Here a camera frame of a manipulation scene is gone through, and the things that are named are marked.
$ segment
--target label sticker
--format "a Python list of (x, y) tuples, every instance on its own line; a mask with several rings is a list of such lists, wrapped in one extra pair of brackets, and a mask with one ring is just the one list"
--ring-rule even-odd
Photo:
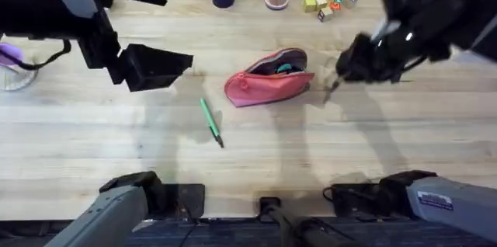
[(418, 200), (421, 204), (454, 211), (454, 206), (452, 205), (452, 200), (450, 199), (450, 197), (442, 196), (437, 193), (427, 193), (419, 191)]

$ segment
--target green pen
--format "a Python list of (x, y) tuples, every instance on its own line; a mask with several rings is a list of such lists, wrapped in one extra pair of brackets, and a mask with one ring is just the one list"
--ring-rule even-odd
[(207, 117), (207, 120), (209, 121), (210, 132), (214, 136), (214, 139), (216, 139), (217, 143), (219, 143), (221, 148), (224, 148), (223, 140), (221, 138), (221, 135), (219, 134), (219, 130), (216, 127), (216, 122), (214, 122), (214, 118), (212, 117), (212, 115), (210, 115), (209, 107), (207, 106), (207, 103), (204, 99), (200, 99), (200, 105), (202, 106), (203, 113), (205, 113), (205, 117)]

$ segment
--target purple object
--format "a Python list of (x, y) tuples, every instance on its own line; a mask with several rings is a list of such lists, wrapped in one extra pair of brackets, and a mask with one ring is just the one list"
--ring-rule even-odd
[[(6, 52), (7, 54), (15, 57), (20, 61), (23, 60), (23, 52), (21, 51), (21, 49), (19, 49), (14, 45), (10, 45), (7, 43), (0, 43), (0, 50)], [(14, 63), (0, 54), (0, 64), (13, 65)]]

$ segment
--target pencil case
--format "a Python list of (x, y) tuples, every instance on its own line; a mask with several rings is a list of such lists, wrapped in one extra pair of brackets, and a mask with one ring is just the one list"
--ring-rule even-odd
[(305, 71), (307, 64), (308, 57), (302, 49), (282, 49), (231, 76), (224, 92), (237, 107), (298, 96), (308, 89), (315, 76)]

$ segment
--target wooden table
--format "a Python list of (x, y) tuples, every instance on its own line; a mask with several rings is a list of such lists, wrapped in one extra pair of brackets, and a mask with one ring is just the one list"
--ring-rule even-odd
[[(280, 196), (302, 213), (329, 211), (321, 189), (406, 169), (497, 188), (497, 66), (425, 64), (399, 85), (343, 85), (323, 103), (340, 51), (382, 17), (380, 0), (320, 23), (316, 13), (268, 10), (263, 0), (116, 0), (109, 11), (122, 44), (194, 54), (170, 89), (129, 93), (89, 70), (77, 47), (34, 85), (0, 93), (0, 220), (71, 219), (109, 179), (156, 171), (164, 183), (207, 186), (206, 216), (256, 213)], [(38, 60), (61, 42), (5, 39)], [(283, 47), (300, 47), (316, 73), (295, 99), (237, 109), (230, 75)], [(199, 98), (210, 101), (226, 148), (211, 137)]]

